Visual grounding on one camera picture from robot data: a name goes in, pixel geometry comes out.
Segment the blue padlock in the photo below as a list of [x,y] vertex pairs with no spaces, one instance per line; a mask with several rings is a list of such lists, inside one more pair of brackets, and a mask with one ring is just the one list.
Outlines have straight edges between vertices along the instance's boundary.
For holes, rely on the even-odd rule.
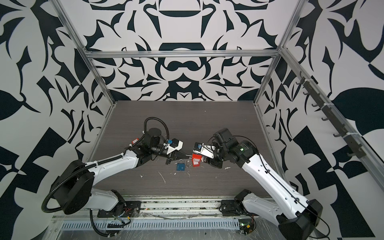
[[176,164],[176,171],[183,172],[186,169],[186,164],[184,160],[179,160]]

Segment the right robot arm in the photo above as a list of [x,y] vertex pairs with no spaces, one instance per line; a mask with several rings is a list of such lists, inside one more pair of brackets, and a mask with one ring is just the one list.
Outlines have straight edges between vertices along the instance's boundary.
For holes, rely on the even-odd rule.
[[284,181],[265,161],[257,147],[248,138],[238,142],[224,128],[213,135],[213,157],[207,162],[221,168],[230,161],[253,177],[273,201],[243,190],[234,198],[231,207],[222,207],[225,214],[262,217],[278,227],[287,240],[306,240],[311,237],[319,222],[323,206],[317,200],[308,200]]

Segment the red padlock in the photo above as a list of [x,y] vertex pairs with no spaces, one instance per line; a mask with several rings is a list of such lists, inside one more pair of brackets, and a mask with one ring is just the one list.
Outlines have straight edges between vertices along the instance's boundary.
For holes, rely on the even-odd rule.
[[193,167],[199,167],[201,165],[201,161],[203,156],[199,154],[187,154],[186,155],[189,160],[192,162]]

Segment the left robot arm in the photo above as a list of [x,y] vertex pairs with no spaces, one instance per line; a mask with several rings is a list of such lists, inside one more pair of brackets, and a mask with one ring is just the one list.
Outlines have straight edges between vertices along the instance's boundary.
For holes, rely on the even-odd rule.
[[183,142],[167,140],[160,129],[151,128],[116,156],[94,162],[73,161],[52,184],[42,204],[45,213],[63,211],[71,215],[82,209],[101,210],[121,216],[127,208],[122,195],[116,190],[102,191],[94,186],[120,172],[135,169],[155,157],[166,158],[166,163],[186,160]]

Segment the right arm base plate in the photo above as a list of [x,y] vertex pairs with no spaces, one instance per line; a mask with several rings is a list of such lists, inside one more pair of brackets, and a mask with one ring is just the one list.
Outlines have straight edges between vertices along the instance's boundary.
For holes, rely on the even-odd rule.
[[221,204],[220,204],[218,210],[225,217],[230,217],[230,216],[251,216],[251,217],[256,216],[256,217],[259,217],[259,215],[247,211],[243,202],[240,200],[221,200]]

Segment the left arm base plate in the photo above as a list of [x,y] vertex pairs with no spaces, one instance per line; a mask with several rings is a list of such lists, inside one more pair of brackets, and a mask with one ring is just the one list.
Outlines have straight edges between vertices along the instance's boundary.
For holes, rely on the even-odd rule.
[[123,203],[118,203],[111,211],[99,210],[97,217],[98,218],[125,218],[125,217],[134,217],[140,213],[141,201],[126,201]]

